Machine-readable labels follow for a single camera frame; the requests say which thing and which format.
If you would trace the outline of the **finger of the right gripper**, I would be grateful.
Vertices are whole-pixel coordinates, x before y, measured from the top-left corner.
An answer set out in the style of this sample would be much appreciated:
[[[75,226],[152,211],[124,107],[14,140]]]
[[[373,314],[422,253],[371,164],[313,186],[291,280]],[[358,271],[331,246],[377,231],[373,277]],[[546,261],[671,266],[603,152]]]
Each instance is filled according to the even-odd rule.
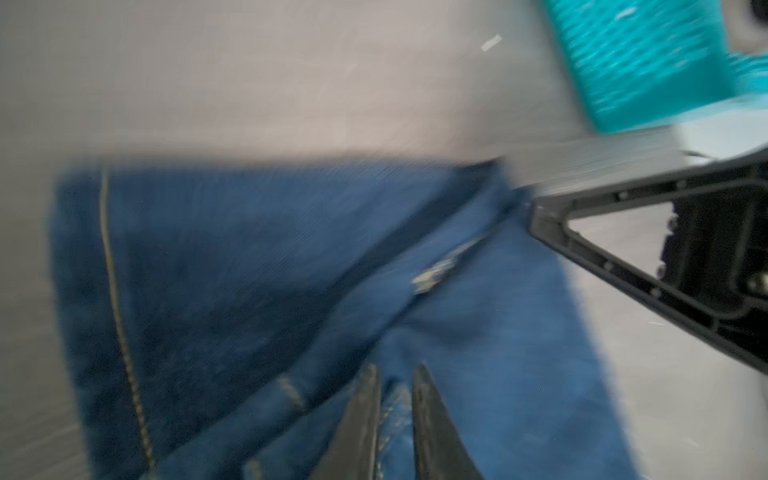
[[[569,227],[668,203],[662,270],[643,272]],[[530,234],[716,350],[767,369],[767,152],[533,203]]]

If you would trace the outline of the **dark navy garment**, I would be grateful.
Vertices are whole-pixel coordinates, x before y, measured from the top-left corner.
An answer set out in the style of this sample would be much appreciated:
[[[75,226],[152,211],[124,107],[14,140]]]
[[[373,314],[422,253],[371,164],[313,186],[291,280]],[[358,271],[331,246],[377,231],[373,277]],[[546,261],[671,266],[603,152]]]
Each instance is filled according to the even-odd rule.
[[[96,479],[306,479],[360,375],[412,479],[425,365],[487,479],[634,479],[530,196],[469,166],[101,168],[58,183],[52,278]]]

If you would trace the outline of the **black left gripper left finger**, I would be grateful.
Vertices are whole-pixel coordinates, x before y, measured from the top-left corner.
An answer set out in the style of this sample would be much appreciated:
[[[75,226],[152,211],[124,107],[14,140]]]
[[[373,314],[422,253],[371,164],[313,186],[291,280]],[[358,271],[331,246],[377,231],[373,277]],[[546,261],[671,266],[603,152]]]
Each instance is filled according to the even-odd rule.
[[[369,365],[359,377],[328,449],[311,473],[312,480],[374,478],[380,409],[380,373]]]

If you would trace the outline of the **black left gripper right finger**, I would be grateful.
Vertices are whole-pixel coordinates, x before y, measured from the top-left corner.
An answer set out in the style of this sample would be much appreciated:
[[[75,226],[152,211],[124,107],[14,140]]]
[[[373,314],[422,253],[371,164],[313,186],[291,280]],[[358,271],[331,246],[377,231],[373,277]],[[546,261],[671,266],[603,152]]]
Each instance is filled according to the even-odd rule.
[[[413,374],[413,442],[418,480],[482,480],[425,365]]]

